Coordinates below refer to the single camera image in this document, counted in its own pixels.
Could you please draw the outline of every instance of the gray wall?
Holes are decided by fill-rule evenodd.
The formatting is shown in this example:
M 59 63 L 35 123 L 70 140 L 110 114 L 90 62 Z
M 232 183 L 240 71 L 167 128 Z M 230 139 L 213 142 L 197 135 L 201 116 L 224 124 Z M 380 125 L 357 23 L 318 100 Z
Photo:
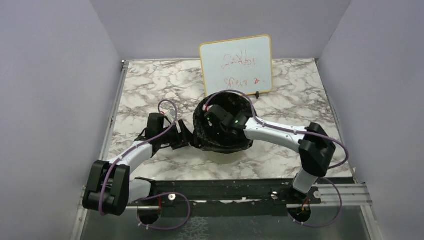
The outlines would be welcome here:
M 424 236 L 424 1 L 352 0 L 318 62 L 385 239 Z
M 199 45 L 261 34 L 275 58 L 318 58 L 350 0 L 91 0 L 126 60 L 199 58 Z
M 68 239 L 120 57 L 88 0 L 2 0 L 0 30 L 0 239 Z

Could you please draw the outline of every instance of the marble vein pattern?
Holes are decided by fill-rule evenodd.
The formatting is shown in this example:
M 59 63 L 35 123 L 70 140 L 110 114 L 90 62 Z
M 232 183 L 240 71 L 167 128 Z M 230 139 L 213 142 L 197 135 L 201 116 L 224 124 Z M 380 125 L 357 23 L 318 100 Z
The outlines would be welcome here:
M 340 139 L 314 59 L 275 59 L 273 89 L 252 97 L 265 120 L 294 126 L 319 123 L 329 136 Z M 146 127 L 149 113 L 158 111 L 162 99 L 178 106 L 178 117 L 193 131 L 193 112 L 205 98 L 200 60 L 132 61 L 123 87 L 109 159 L 127 149 Z M 164 108 L 171 108 L 166 103 Z M 344 159 L 337 147 L 332 164 Z M 271 143 L 255 141 L 243 157 L 229 164 L 214 163 L 193 147 L 160 150 L 132 174 L 154 180 L 218 180 L 293 178 L 301 169 L 299 154 Z M 329 170 L 328 177 L 351 177 L 348 164 Z

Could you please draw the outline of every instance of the whiteboard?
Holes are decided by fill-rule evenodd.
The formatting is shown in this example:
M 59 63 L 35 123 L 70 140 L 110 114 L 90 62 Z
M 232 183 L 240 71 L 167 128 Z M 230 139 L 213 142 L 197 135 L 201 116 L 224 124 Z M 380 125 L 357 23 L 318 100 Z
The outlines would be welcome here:
M 203 43 L 199 53 L 206 96 L 228 89 L 251 95 L 273 88 L 269 35 Z

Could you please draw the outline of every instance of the marble surface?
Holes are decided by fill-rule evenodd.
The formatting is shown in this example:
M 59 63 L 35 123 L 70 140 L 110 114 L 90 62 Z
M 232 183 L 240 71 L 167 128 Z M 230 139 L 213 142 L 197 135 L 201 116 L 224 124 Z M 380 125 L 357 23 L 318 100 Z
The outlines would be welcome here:
M 274 86 L 256 100 L 258 115 L 271 122 L 308 126 L 319 123 L 340 139 L 314 59 L 275 59 Z M 149 113 L 162 99 L 173 100 L 178 117 L 193 131 L 193 112 L 205 98 L 200 60 L 132 61 L 129 64 L 108 157 L 127 149 L 146 127 Z M 337 147 L 332 165 L 344 159 Z M 155 180 L 216 180 L 293 178 L 301 168 L 299 154 L 271 143 L 255 141 L 240 160 L 217 164 L 193 147 L 160 150 L 132 174 Z M 328 177 L 351 177 L 348 164 L 329 170 Z

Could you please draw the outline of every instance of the red handwriting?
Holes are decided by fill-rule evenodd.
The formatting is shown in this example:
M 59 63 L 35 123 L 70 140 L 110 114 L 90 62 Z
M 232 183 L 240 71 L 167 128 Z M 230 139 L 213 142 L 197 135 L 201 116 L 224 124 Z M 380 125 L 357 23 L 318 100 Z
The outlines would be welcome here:
M 239 64 L 243 66 L 256 65 L 256 60 L 254 58 L 248 58 L 246 50 L 241 50 L 240 54 L 230 55 L 225 54 L 223 57 L 224 64 L 221 66 L 222 69 L 229 68 L 234 64 Z
M 260 81 L 257 77 L 253 79 L 236 79 L 234 77 L 225 78 L 224 79 L 225 85 L 227 89 L 234 89 L 234 88 L 240 88 L 248 86 L 249 84 L 258 84 L 265 81 Z

